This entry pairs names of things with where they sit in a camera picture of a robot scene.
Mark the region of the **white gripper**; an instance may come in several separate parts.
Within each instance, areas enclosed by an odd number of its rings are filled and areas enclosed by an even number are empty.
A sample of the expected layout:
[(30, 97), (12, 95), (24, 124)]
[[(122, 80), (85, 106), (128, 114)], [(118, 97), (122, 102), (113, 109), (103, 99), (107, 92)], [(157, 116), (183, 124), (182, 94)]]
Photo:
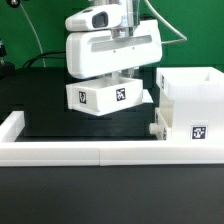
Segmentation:
[(141, 21), (130, 37), (113, 39), (110, 30), (103, 30), (72, 33), (66, 41), (68, 72), (78, 79), (120, 70), (123, 77), (134, 78), (139, 66), (159, 62), (161, 58), (156, 20)]

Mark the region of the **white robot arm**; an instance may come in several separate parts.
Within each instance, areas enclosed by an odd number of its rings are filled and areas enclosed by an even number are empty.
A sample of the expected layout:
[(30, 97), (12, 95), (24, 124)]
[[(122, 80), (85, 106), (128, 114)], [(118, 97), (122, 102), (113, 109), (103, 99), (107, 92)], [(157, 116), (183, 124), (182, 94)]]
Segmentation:
[(158, 22), (141, 20), (140, 0), (91, 0), (65, 21), (68, 72), (87, 79), (158, 62), (162, 44)]

